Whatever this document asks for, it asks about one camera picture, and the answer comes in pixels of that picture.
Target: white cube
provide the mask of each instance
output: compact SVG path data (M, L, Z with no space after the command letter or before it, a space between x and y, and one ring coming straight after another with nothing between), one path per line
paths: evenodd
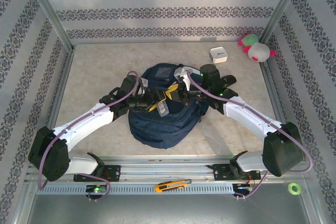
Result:
M227 60L227 52L224 47L215 47L210 49L210 59L214 64L225 62Z

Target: white enclosure wall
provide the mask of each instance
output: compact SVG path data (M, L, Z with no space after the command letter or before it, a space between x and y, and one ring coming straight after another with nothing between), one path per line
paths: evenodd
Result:
M10 221L67 52L37 0L0 0L0 223Z
M74 45L261 35L279 0L50 0Z
M336 223L336 0L291 0L269 40L269 59L286 121L314 160L322 209Z

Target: pink and green plush toy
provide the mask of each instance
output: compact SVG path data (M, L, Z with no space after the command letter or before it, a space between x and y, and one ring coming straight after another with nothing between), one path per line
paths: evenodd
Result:
M264 62L269 57L275 56L275 51L269 50L268 46L259 43L256 34L248 34L238 41L239 46L244 46L243 52L246 52L251 60Z

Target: black joint motor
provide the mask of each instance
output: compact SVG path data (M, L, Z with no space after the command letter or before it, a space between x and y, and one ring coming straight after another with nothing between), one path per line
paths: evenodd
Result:
M32 148L28 155L28 160L37 169L40 167L43 153L55 137L54 131L48 129L46 126L37 131ZM70 160L66 140L59 139L53 144L46 157L42 174L49 181L58 180L67 171L69 162Z
M281 129L302 144L298 128L291 122ZM264 140L263 159L265 167L274 176L280 177L304 159L304 153L292 140L279 131L268 133Z
M136 76L128 75L122 81L120 88L114 88L109 94L103 96L99 102L108 105L128 94L134 87L136 83ZM136 95L139 91L140 86L142 85L141 78L139 78L139 85L134 91L133 95ZM127 103L127 99L122 102L119 102L116 105L110 107L110 111L113 112L113 120L125 115L129 110L129 105Z
M229 86L237 82L234 76L228 75L220 78L219 71L214 64L203 65L199 70L202 76L202 88L215 96L226 99L238 96L236 92L228 89ZM211 108L224 115L223 104L226 102L210 97L208 98L208 102Z

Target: yellow utility knife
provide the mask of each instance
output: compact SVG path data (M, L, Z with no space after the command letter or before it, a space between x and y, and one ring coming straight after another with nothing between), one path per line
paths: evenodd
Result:
M164 183L160 183L156 185L155 191L157 193L162 193L164 191L170 191L170 190L186 187L188 184L191 184L191 179L164 182Z

